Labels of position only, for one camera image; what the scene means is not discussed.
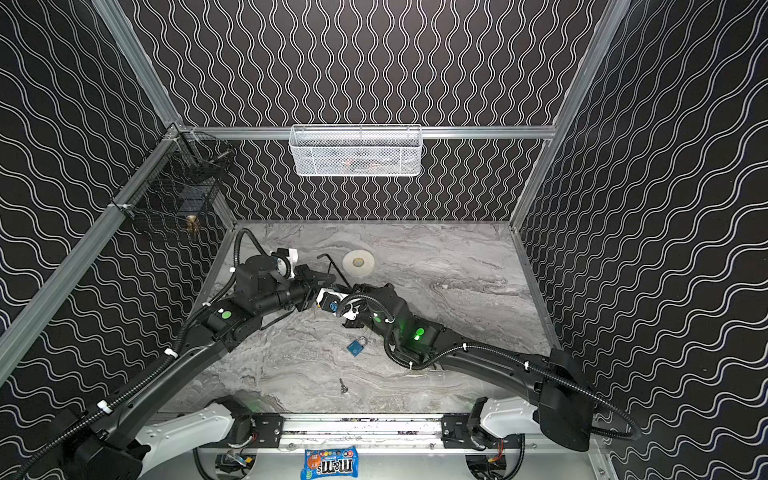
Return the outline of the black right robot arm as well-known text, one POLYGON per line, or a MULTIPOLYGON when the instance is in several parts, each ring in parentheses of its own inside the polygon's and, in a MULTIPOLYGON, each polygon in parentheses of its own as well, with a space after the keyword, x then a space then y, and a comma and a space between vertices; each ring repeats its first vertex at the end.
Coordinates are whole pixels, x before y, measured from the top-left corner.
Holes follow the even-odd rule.
POLYGON ((635 441, 638 422, 595 393, 580 367, 562 350, 547 355, 506 350, 463 336, 410 311, 390 284, 350 293, 324 293, 321 309, 345 327, 367 327, 381 336, 386 357, 409 371, 439 367, 517 395, 533 408, 531 418, 549 440, 584 452, 594 436, 635 441))

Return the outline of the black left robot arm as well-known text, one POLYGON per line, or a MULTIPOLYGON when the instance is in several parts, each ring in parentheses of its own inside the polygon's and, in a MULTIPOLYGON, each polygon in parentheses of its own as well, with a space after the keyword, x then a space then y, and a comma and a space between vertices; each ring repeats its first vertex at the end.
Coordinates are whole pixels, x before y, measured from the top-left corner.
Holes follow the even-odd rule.
POLYGON ((243 260, 243 239, 259 243, 249 229, 236 233, 230 278, 188 317, 171 347, 84 412, 64 412, 53 436, 19 467, 14 478, 26 478, 45 458, 70 479, 139 478, 156 449, 138 435, 156 411, 199 373, 263 330, 266 316, 284 319, 303 311, 336 281, 330 271, 299 263, 288 249, 267 252, 258 247, 256 255, 243 260))

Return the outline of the large blue padlock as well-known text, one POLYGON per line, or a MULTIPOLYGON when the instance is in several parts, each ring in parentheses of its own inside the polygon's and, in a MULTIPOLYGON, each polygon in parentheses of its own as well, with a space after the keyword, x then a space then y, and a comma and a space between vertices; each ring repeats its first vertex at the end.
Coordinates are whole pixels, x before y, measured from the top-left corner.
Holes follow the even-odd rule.
POLYGON ((346 349, 353 357, 357 357, 364 350, 367 343, 368 339, 365 336, 360 336, 353 340, 346 349))

